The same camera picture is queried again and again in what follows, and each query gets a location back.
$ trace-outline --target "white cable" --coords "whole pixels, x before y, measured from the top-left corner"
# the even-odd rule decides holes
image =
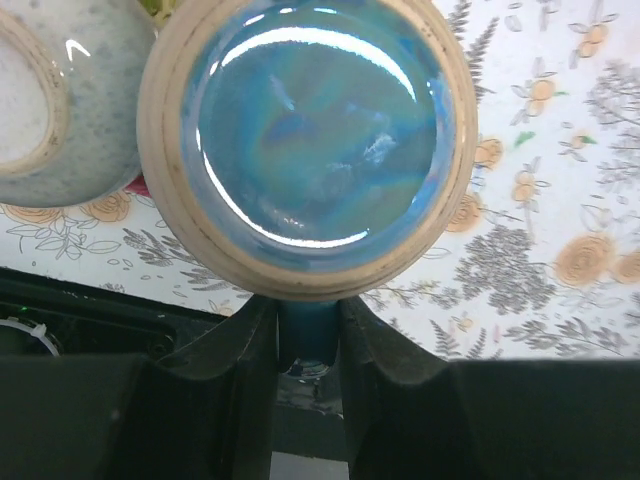
[[[32,337],[40,340],[40,343],[47,347],[47,350],[49,350],[51,355],[53,355],[54,357],[60,356],[60,352],[58,351],[56,346],[51,342],[51,340],[46,337],[47,326],[44,323],[38,324],[35,327],[31,328],[29,325],[20,323],[17,320],[18,319],[14,317],[9,317],[6,320],[0,320],[0,327],[15,328],[16,330],[20,330],[21,332],[28,333]]]

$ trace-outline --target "black plastic holder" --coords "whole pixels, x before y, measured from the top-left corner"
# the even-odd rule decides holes
[[[0,356],[0,478],[268,479],[274,432],[292,418],[276,406],[277,311],[254,296],[189,341],[169,335],[178,347],[160,360]],[[326,441],[345,442],[352,479],[640,479],[640,362],[447,363],[350,299],[336,375],[345,436]],[[313,388],[314,400],[331,390]],[[300,425],[335,434],[316,417]]]

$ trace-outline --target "blue glaze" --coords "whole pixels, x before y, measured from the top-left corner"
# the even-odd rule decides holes
[[[393,250],[446,181],[451,96],[418,34],[371,0],[256,3],[193,67],[190,185],[266,263],[336,272]]]

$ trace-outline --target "speckled white bowl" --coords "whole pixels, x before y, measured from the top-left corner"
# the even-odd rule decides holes
[[[76,205],[138,175],[154,41],[137,0],[0,0],[0,202]]]

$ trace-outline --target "blue glazed bowl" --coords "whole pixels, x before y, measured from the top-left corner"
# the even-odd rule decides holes
[[[147,64],[145,178],[197,258],[330,300],[407,268],[470,178],[476,104],[430,2],[187,1]]]

